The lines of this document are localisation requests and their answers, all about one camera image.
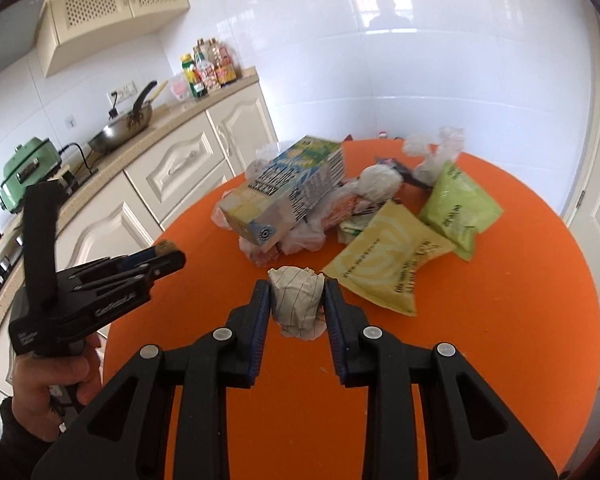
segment orange table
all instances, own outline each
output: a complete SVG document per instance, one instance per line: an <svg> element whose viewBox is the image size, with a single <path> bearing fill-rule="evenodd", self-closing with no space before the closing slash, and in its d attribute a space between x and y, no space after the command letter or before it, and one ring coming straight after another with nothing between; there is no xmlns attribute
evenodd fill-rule
<svg viewBox="0 0 600 480"><path fill-rule="evenodd" d="M411 167L417 163L400 153L398 141L344 146L348 176L375 163L375 155L397 156ZM594 283L570 232L531 190L479 158L462 155L459 165L505 211L478 236L474 259L465 263L447 254L418 270L417 317L349 291L345 298L404 342L426 348L440 341L455 344L560 472L584 430L598 386L600 311ZM237 235L209 219L222 192L241 181L215 190L167 229L164 238L186 253L187 265L157 282L149 304L113 324L106 378L142 345L186 346L222 326L231 308L248 302L255 281L267 277L267 269L254 267L238 250ZM414 212L426 199L409 186L401 198ZM285 256L277 265L320 270L342 248L331 234L319 252ZM366 391L339 385L326 335L313 342L283 338L270 320L255 387L229 390L227 403L232 479L360 478ZM426 478L420 447L420 477Z"/></svg>

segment power cord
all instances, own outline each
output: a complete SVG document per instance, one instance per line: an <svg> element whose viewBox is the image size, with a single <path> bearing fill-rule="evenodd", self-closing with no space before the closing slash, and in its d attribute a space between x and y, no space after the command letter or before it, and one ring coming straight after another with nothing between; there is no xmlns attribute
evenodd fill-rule
<svg viewBox="0 0 600 480"><path fill-rule="evenodd" d="M87 168L87 170L89 170L89 174L93 175L93 171L91 171L91 168L87 164L87 158L84 156L84 152L82 150L82 147L77 142L69 142L66 146L62 147L60 149L60 151L58 151L58 153L60 155L62 155L69 148L69 146L75 146L76 148L78 148L78 150L80 150L80 154L82 155L82 161L84 163L84 167Z"/></svg>

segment cardboard box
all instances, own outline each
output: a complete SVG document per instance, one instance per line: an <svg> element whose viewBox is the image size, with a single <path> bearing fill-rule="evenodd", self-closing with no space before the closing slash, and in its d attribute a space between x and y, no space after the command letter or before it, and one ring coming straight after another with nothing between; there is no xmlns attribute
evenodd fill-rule
<svg viewBox="0 0 600 480"><path fill-rule="evenodd" d="M339 142L303 137L256 179L224 197L219 207L240 236L268 251L345 173Z"/></svg>

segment cabinet handle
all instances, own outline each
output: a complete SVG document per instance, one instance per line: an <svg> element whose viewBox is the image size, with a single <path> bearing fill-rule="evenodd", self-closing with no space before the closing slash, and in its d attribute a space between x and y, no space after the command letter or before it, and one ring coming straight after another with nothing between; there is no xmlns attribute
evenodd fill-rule
<svg viewBox="0 0 600 480"><path fill-rule="evenodd" d="M222 126L222 124L218 124L218 133L220 134L220 137L222 139L224 139L224 143L222 144L222 147L225 149L226 154L229 156L232 156L234 153L232 152L232 149L231 149L231 141L229 140L229 136L224 132L224 126Z"/></svg>
<svg viewBox="0 0 600 480"><path fill-rule="evenodd" d="M197 154L198 154L198 152L196 150L192 150L192 152L189 153L189 155L187 155L186 158L184 158L183 160L181 160L178 164L176 164L172 168L169 168L169 171L167 171L167 174L169 176L172 176L174 173L177 173L178 171L180 171L182 169L182 167L187 163L187 161L189 159L195 158L195 156Z"/></svg>

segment condiment bottle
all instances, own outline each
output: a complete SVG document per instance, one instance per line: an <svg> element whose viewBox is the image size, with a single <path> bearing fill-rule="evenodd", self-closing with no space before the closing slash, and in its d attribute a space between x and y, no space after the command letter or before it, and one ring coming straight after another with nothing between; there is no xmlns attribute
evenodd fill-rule
<svg viewBox="0 0 600 480"><path fill-rule="evenodd" d="M198 71L198 75L202 79L202 82L205 84L206 89L210 92L214 92L220 89L220 83L218 82L218 78L216 77L216 69L213 66L213 63L209 62L205 58L204 53L205 41L200 39L198 40L198 45L193 49L193 59L196 63L196 70Z"/></svg>
<svg viewBox="0 0 600 480"><path fill-rule="evenodd" d="M200 79L198 73L196 72L193 59L191 59L191 54L183 54L180 56L180 60L182 62L182 71L187 77L192 94L198 99L204 97L206 95L206 88L202 82L202 79Z"/></svg>
<svg viewBox="0 0 600 480"><path fill-rule="evenodd" d="M225 86L229 83L233 83L237 79L234 62L224 44L218 43L216 38L211 38L209 55L216 67L216 76L218 77L220 85Z"/></svg>

